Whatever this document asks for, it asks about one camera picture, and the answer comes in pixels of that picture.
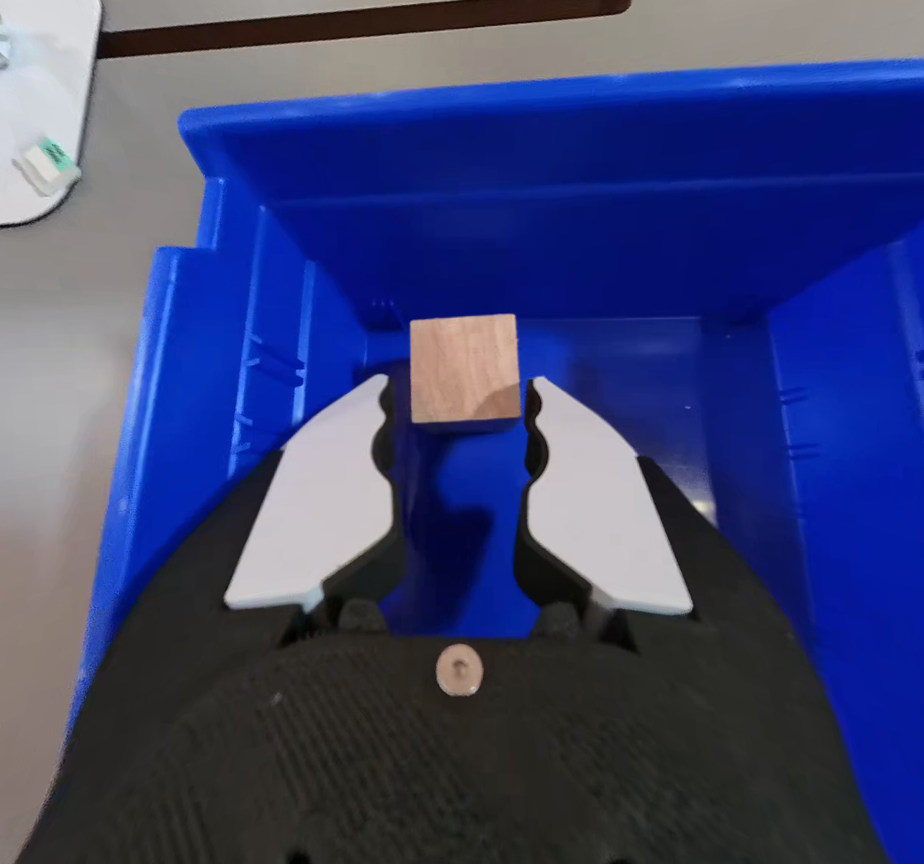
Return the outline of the blue plastic bin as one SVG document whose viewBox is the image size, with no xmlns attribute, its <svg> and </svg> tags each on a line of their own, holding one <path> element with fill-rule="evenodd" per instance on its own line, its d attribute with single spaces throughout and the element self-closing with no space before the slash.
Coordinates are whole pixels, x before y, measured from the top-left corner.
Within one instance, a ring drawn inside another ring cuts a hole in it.
<svg viewBox="0 0 924 864">
<path fill-rule="evenodd" d="M 512 313 L 816 661 L 894 862 L 922 862 L 922 63 L 191 110 L 195 246 L 154 254 L 71 720 L 225 487 L 413 320 Z"/>
</svg>

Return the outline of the white metal document stand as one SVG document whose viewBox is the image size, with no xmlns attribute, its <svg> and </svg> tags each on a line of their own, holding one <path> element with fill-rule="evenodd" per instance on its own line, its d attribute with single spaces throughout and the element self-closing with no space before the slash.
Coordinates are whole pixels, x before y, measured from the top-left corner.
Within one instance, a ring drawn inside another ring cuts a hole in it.
<svg viewBox="0 0 924 864">
<path fill-rule="evenodd" d="M 82 176 L 101 0 L 1 0 L 1 225 L 54 211 Z"/>
</svg>

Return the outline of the blue-taped wooden cube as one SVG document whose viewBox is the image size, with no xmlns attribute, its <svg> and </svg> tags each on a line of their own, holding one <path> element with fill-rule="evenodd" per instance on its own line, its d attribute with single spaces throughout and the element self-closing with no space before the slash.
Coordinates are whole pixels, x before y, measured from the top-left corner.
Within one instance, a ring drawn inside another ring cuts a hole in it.
<svg viewBox="0 0 924 864">
<path fill-rule="evenodd" d="M 521 417 L 514 314 L 410 323 L 410 418 L 417 428 L 501 431 Z"/>
</svg>

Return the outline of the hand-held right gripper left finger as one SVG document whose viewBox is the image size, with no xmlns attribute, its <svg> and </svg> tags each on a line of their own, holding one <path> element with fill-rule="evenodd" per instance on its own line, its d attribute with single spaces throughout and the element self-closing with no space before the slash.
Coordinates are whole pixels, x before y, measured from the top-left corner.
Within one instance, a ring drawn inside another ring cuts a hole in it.
<svg viewBox="0 0 924 864">
<path fill-rule="evenodd" d="M 281 450 L 225 590 L 229 609 L 380 602 L 405 575 L 394 465 L 394 387 L 383 373 L 332 402 Z"/>
</svg>

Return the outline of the grey desk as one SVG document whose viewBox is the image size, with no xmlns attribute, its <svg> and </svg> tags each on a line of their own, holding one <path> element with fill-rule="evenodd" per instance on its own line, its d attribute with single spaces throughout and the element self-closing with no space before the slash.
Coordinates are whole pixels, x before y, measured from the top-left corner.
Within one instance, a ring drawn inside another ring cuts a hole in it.
<svg viewBox="0 0 924 864">
<path fill-rule="evenodd" d="M 121 31 L 451 0 L 102 0 Z M 191 246 L 202 176 L 179 114 L 533 77 L 922 55 L 922 0 L 632 0 L 623 15 L 101 61 L 83 177 L 2 230 L 2 862 L 64 736 L 158 246 Z"/>
</svg>

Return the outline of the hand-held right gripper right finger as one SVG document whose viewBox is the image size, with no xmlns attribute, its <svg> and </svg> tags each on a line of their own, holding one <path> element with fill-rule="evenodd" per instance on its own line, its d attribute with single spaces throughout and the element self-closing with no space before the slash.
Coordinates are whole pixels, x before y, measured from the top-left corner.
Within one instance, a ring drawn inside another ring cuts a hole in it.
<svg viewBox="0 0 924 864">
<path fill-rule="evenodd" d="M 526 392 L 526 472 L 514 579 L 537 606 L 580 615 L 690 617 L 694 603 L 640 456 L 602 416 L 544 376 Z"/>
</svg>

